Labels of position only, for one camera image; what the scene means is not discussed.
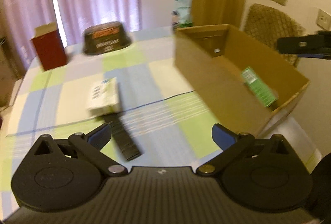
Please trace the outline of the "black remote control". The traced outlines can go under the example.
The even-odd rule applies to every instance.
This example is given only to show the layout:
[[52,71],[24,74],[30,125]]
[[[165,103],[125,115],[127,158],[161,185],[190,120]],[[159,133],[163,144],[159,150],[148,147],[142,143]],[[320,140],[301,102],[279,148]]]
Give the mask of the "black remote control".
[[142,152],[129,135],[118,114],[108,114],[102,116],[102,118],[110,125],[112,138],[115,140],[126,161],[132,161],[142,155]]

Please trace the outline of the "white green Mecobalamin tablet box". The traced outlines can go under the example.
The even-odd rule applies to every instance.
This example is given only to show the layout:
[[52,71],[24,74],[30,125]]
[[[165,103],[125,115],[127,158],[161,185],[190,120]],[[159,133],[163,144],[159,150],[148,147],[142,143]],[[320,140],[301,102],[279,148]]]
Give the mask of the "white green Mecobalamin tablet box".
[[96,81],[90,88],[87,102],[90,116],[100,117],[121,111],[117,78]]

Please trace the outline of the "green white medicine box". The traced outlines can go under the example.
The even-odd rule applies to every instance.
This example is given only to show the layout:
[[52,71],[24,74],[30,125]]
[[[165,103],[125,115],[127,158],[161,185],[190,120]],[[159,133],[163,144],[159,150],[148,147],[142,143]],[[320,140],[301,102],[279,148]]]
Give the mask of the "green white medicine box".
[[267,108],[273,105],[277,101],[276,95],[268,87],[268,85],[254,72],[251,67],[245,68],[241,72],[248,89],[254,94],[254,96]]

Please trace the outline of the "large brown cardboard box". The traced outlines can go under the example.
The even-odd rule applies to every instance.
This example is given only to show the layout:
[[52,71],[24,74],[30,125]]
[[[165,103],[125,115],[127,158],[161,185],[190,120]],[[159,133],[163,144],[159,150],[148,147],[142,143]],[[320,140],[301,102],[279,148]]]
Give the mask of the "large brown cardboard box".
[[[275,50],[232,25],[207,25],[175,31],[174,64],[211,112],[235,133],[262,137],[296,107],[309,79]],[[252,68],[276,95],[265,107],[241,73]]]

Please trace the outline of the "black Honglu food container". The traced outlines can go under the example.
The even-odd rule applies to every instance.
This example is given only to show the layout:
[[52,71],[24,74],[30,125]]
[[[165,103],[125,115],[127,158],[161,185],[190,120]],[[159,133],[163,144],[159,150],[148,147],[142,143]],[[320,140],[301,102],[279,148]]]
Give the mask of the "black Honglu food container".
[[88,56],[99,55],[124,49],[132,43],[123,23],[110,23],[91,26],[84,30],[83,52]]

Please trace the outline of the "dark red paper box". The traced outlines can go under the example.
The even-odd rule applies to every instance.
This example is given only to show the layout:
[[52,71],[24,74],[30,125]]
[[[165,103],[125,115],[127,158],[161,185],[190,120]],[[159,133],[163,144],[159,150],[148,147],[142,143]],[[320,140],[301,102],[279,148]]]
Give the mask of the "dark red paper box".
[[48,23],[36,27],[35,35],[31,41],[44,71],[67,64],[68,58],[57,23]]

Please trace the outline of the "green white standing bag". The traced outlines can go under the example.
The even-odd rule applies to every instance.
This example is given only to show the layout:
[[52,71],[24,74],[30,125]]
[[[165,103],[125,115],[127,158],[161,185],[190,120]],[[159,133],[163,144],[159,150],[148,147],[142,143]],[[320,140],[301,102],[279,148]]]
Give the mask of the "green white standing bag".
[[192,0],[174,0],[174,9],[172,11],[173,30],[179,27],[192,26],[191,6]]

